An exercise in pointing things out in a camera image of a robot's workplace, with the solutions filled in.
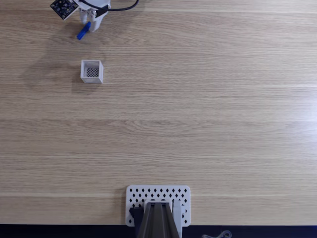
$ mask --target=wood grain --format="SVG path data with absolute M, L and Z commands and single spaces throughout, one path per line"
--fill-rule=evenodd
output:
M 0 10 L 0 223 L 124 224 L 143 183 L 194 225 L 317 223 L 316 1 L 140 0 L 82 41 L 50 3 Z

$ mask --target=perforated base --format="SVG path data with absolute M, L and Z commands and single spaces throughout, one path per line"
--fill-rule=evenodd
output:
M 184 185 L 130 185 L 126 191 L 125 223 L 129 227 L 134 226 L 134 218 L 130 215 L 130 208 L 144 206 L 146 199 L 175 199 L 181 201 L 185 207 L 182 226 L 191 224 L 190 188 Z

